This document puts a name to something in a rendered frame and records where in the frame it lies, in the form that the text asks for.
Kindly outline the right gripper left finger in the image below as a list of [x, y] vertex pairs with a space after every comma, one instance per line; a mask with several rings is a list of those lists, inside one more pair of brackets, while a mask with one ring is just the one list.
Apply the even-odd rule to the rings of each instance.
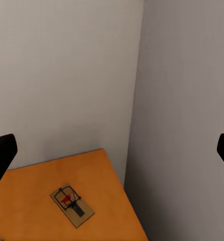
[[0, 180], [18, 152], [14, 134], [0, 137]]

